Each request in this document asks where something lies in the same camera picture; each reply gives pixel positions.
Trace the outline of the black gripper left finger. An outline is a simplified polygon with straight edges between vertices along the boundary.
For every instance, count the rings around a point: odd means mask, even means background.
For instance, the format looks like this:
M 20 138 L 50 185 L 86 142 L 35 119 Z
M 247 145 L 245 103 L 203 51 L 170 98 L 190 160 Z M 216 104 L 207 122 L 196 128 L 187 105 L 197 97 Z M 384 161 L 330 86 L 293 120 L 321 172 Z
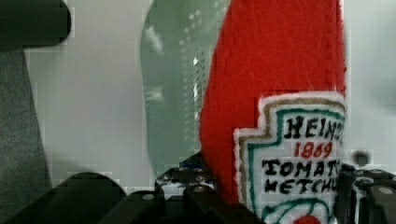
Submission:
M 264 224 L 219 195 L 217 179 L 196 153 L 160 175 L 155 190 L 130 194 L 97 224 Z

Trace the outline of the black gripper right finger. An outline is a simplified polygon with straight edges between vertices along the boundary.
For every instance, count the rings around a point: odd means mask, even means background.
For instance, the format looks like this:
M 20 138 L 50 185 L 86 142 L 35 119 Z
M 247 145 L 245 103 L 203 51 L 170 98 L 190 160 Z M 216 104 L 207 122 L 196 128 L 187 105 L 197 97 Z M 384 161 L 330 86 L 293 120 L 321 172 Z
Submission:
M 337 224 L 396 224 L 395 175 L 343 164 L 334 214 Z

